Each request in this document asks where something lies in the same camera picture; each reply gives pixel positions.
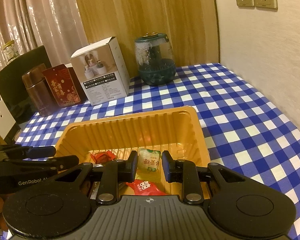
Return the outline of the wooden wall panel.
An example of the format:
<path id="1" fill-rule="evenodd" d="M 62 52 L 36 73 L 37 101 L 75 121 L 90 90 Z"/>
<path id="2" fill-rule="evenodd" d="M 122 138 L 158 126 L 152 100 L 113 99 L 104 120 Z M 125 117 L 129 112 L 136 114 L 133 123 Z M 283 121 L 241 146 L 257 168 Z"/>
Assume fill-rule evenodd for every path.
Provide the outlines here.
<path id="1" fill-rule="evenodd" d="M 129 75 L 138 74 L 134 41 L 165 33 L 177 66 L 220 61 L 215 0 L 76 0 L 89 43 L 115 36 Z"/>

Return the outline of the black monitor screen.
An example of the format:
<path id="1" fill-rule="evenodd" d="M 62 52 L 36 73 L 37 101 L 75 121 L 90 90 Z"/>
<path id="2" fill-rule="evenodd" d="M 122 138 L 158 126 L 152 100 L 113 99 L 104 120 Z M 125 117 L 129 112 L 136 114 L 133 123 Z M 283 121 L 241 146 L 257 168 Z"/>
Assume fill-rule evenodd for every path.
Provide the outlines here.
<path id="1" fill-rule="evenodd" d="M 51 62 L 44 46 L 39 46 L 10 62 L 0 71 L 0 95 L 17 124 L 29 121 L 37 112 L 23 83 L 22 76 L 33 67 Z"/>

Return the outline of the beige curtain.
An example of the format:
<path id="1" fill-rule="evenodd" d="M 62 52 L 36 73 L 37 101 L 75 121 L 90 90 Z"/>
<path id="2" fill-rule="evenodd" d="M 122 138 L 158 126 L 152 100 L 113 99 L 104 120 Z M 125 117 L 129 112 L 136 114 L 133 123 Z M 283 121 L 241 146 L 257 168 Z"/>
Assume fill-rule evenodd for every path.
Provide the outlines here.
<path id="1" fill-rule="evenodd" d="M 53 66 L 88 44 L 76 0 L 0 0 L 0 71 L 10 40 L 19 54 L 44 46 Z"/>

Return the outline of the bright red snack packet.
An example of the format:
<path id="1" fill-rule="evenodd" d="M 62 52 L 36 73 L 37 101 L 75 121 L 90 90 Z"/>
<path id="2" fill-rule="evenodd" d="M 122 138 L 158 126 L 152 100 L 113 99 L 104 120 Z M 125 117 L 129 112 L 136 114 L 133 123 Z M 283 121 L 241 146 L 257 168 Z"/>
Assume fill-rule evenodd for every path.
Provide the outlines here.
<path id="1" fill-rule="evenodd" d="M 132 183 L 126 183 L 136 196 L 165 196 L 166 193 L 162 192 L 157 185 L 147 180 L 135 179 Z"/>

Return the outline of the glass jar by curtain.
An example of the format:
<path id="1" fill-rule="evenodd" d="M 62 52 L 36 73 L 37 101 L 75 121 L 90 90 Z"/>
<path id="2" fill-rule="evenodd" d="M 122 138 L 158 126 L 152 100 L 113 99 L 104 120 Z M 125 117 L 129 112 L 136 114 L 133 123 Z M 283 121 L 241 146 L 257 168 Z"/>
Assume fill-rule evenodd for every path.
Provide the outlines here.
<path id="1" fill-rule="evenodd" d="M 6 42 L 2 46 L 2 51 L 4 52 L 7 64 L 9 64 L 10 62 L 12 62 L 13 60 L 15 60 L 20 56 L 14 40 L 10 40 Z"/>

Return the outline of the white cutout stand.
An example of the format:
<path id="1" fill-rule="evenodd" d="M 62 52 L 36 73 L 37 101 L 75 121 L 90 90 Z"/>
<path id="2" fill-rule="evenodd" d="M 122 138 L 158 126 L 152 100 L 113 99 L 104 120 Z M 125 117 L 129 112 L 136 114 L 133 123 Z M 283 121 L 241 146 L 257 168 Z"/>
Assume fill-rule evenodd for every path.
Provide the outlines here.
<path id="1" fill-rule="evenodd" d="M 15 124 L 15 119 L 11 115 L 0 95 L 0 136 L 2 137 L 2 139 L 6 138 Z"/>

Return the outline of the white green snack packet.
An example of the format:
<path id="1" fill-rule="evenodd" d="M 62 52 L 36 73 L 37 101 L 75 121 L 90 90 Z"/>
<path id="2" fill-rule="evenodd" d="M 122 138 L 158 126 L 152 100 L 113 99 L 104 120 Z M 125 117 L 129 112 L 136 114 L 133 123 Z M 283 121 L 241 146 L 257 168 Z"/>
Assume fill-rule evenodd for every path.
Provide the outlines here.
<path id="1" fill-rule="evenodd" d="M 140 148 L 138 150 L 138 169 L 142 172 L 157 172 L 160 159 L 160 151 Z"/>

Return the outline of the red candy packet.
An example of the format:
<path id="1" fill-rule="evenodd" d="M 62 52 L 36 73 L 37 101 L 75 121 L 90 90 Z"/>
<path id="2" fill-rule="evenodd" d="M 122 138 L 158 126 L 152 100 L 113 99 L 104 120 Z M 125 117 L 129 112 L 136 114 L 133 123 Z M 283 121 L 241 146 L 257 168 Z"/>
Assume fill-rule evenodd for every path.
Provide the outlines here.
<path id="1" fill-rule="evenodd" d="M 116 155 L 111 151 L 104 151 L 104 152 L 100 152 L 100 153 L 91 153 L 90 157 L 95 164 L 105 164 L 109 161 L 116 159 Z"/>

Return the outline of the blue white checkered tablecloth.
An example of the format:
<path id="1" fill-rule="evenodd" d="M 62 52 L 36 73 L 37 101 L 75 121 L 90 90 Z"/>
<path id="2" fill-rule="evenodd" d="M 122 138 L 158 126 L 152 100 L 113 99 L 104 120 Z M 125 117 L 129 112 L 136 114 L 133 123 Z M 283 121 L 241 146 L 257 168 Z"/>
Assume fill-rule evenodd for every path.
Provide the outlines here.
<path id="1" fill-rule="evenodd" d="M 86 102 L 45 118 L 35 114 L 17 142 L 54 145 L 73 122 L 180 106 L 196 110 L 211 160 L 294 202 L 296 221 L 289 235 L 300 239 L 300 131 L 262 93 L 221 64 L 178 68 L 173 82 L 160 87 L 136 77 L 125 98 L 96 106 Z"/>

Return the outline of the red chinese tea tin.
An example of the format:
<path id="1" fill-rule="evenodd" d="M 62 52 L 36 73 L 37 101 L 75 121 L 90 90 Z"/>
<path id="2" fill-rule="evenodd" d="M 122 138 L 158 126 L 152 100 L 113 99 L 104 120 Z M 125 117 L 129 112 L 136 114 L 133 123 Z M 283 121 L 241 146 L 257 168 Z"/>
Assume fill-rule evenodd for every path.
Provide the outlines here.
<path id="1" fill-rule="evenodd" d="M 78 105 L 87 100 L 72 67 L 60 64 L 44 70 L 43 75 L 59 107 Z"/>

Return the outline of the brown cylindrical canister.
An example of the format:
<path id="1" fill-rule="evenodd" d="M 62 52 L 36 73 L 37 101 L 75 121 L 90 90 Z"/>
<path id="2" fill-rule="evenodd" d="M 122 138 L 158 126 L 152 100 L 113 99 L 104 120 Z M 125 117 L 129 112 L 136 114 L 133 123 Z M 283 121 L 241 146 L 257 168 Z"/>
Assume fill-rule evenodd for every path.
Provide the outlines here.
<path id="1" fill-rule="evenodd" d="M 33 104 L 43 117 L 55 113 L 58 109 L 57 102 L 43 74 L 45 70 L 46 65 L 42 63 L 22 76 L 22 81 Z"/>

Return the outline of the white product box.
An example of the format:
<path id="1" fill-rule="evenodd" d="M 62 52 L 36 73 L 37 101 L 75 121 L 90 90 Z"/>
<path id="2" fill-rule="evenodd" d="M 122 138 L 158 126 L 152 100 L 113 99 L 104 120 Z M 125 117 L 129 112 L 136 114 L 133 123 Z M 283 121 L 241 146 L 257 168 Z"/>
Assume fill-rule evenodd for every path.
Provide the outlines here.
<path id="1" fill-rule="evenodd" d="M 128 96 L 130 77 L 116 37 L 78 49 L 70 63 L 91 105 Z"/>

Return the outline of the orange plastic tray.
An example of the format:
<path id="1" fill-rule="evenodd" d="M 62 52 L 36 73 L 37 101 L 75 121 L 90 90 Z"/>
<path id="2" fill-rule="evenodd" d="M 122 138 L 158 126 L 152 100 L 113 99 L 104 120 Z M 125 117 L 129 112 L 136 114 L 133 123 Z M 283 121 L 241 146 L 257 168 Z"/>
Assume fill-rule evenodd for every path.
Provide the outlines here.
<path id="1" fill-rule="evenodd" d="M 141 148 L 168 151 L 173 159 L 197 166 L 210 162 L 197 113 L 191 106 L 126 114 L 69 124 L 56 144 L 56 155 L 76 155 L 91 162 L 92 153 L 111 151 L 128 159 Z"/>

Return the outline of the green glass jar humidifier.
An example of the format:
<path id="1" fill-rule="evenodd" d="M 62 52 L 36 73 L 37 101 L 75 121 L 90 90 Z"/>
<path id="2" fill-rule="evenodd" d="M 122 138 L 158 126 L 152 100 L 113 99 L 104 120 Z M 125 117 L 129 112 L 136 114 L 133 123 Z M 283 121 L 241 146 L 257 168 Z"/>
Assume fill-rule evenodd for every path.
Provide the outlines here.
<path id="1" fill-rule="evenodd" d="M 149 86 L 162 86 L 176 73 L 173 50 L 165 33 L 147 33 L 135 39 L 135 57 L 141 79 Z"/>

